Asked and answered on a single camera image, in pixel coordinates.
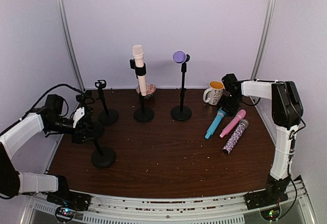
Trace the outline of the blue microphone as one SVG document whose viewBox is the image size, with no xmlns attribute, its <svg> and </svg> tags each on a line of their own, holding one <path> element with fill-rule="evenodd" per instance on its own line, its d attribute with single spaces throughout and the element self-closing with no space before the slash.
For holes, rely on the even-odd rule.
<svg viewBox="0 0 327 224">
<path fill-rule="evenodd" d="M 226 115 L 226 112 L 223 111 L 222 108 L 220 108 L 217 112 L 216 117 L 214 118 L 211 125 L 209 126 L 209 128 L 206 131 L 206 134 L 204 136 L 205 139 L 209 139 L 214 134 L 215 130 L 217 129 L 217 127 L 219 126 L 219 124 L 221 123 L 221 121 L 225 117 L 225 115 Z"/>
</svg>

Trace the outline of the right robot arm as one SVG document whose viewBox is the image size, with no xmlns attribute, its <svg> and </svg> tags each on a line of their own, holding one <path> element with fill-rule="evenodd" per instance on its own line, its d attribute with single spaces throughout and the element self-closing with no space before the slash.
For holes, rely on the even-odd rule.
<svg viewBox="0 0 327 224">
<path fill-rule="evenodd" d="M 218 105 L 229 116 L 234 116 L 245 96 L 271 100 L 271 115 L 276 125 L 274 160 L 267 178 L 266 188 L 248 193 L 248 209 L 286 201 L 286 188 L 291 182 L 291 163 L 295 153 L 296 134 L 302 122 L 303 106 L 293 81 L 237 80 L 233 73 L 226 74 L 222 83 L 229 95 L 223 95 Z"/>
</svg>

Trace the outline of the black stand of blue microphone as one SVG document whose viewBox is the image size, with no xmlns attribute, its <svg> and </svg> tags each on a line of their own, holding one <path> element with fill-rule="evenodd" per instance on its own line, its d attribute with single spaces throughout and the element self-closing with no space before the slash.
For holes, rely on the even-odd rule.
<svg viewBox="0 0 327 224">
<path fill-rule="evenodd" d="M 91 162 L 96 168 L 108 168 L 116 160 L 116 153 L 110 147 L 101 147 L 96 138 L 92 139 L 96 150 L 92 153 Z"/>
</svg>

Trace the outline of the black clamp microphone stand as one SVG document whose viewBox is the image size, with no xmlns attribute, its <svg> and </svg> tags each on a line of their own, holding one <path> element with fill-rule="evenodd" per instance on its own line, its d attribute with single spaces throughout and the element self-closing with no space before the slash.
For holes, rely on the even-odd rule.
<svg viewBox="0 0 327 224">
<path fill-rule="evenodd" d="M 119 113 L 115 109 L 111 109 L 107 107 L 107 103 L 104 96 L 104 88 L 106 87 L 107 83 L 105 80 L 97 80 L 95 82 L 95 87 L 97 88 L 98 98 L 103 105 L 103 111 L 99 113 L 98 120 L 99 122 L 104 125 L 108 126 L 115 123 L 119 118 Z"/>
</svg>

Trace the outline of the black stand of purple microphone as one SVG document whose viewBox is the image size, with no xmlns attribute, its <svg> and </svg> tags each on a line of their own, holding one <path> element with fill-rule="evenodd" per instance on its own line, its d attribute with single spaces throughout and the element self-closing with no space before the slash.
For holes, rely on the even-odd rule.
<svg viewBox="0 0 327 224">
<path fill-rule="evenodd" d="M 184 97 L 185 97 L 185 74 L 187 71 L 187 62 L 190 60 L 190 56 L 187 54 L 187 61 L 181 64 L 181 91 L 180 91 L 180 105 L 175 106 L 171 109 L 171 116 L 173 119 L 178 121 L 186 121 L 191 118 L 192 111 L 189 107 L 184 105 Z"/>
</svg>

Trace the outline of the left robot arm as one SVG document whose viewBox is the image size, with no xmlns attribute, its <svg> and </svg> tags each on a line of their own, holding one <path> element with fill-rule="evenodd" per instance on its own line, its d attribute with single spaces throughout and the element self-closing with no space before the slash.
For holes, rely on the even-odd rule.
<svg viewBox="0 0 327 224">
<path fill-rule="evenodd" d="M 41 108 L 32 108 L 6 132 L 1 133 L 1 198 L 8 200 L 19 194 L 52 193 L 63 206 L 70 205 L 74 198 L 64 176 L 17 171 L 12 163 L 13 156 L 32 137 L 44 132 L 68 134 L 76 144 L 92 138 L 95 124 L 91 117 L 93 109 L 86 103 L 75 110 L 72 118 L 62 116 L 65 99 L 56 94 L 46 97 Z"/>
</svg>

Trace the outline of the glitter purple silver microphone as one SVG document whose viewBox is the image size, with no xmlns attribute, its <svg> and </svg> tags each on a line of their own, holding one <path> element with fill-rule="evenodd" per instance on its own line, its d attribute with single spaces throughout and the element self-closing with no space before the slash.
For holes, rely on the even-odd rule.
<svg viewBox="0 0 327 224">
<path fill-rule="evenodd" d="M 235 145 L 238 143 L 238 141 L 240 140 L 240 138 L 244 134 L 244 132 L 247 129 L 248 125 L 249 125 L 249 122 L 248 122 L 247 119 L 241 119 L 240 120 L 238 126 L 236 127 L 236 129 L 232 133 L 231 137 L 228 139 L 228 141 L 224 145 L 224 147 L 222 149 L 223 154 L 229 155 L 231 153 L 231 151 L 233 150 Z"/>
</svg>

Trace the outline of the black stand of glitter microphone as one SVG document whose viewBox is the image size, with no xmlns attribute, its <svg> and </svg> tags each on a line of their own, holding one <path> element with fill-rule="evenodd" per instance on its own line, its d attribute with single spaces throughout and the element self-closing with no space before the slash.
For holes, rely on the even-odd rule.
<svg viewBox="0 0 327 224">
<path fill-rule="evenodd" d="M 92 119 L 94 110 L 89 106 L 95 103 L 92 92 L 86 91 L 83 94 L 76 95 L 76 101 L 79 103 L 79 108 L 75 111 L 74 116 L 83 112 L 81 118 L 74 118 L 74 121 L 77 122 L 76 128 L 79 130 L 81 137 L 99 139 L 104 133 L 104 126 Z"/>
</svg>

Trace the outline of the pink microphone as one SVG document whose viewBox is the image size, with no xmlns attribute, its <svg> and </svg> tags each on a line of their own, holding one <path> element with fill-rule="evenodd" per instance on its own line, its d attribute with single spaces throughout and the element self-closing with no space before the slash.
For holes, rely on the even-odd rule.
<svg viewBox="0 0 327 224">
<path fill-rule="evenodd" d="M 226 136 L 239 122 L 246 116 L 246 110 L 240 110 L 235 117 L 226 125 L 226 127 L 222 130 L 219 137 L 223 138 Z"/>
</svg>

